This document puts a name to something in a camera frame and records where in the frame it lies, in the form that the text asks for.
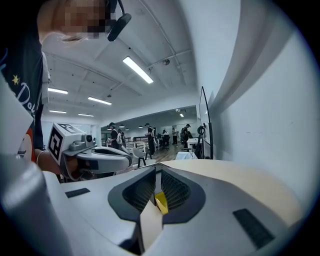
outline table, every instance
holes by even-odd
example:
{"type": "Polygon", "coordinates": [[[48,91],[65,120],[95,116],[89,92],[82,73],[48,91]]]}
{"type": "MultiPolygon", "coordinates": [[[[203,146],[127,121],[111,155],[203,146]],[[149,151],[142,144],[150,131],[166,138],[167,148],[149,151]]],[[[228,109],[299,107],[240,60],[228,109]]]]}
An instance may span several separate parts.
{"type": "Polygon", "coordinates": [[[188,148],[192,149],[192,145],[198,144],[198,138],[190,138],[187,140],[188,148]]]}
{"type": "Polygon", "coordinates": [[[288,227],[303,217],[302,208],[295,195],[267,171],[230,161],[210,159],[172,160],[162,164],[229,182],[271,209],[288,227]]]}

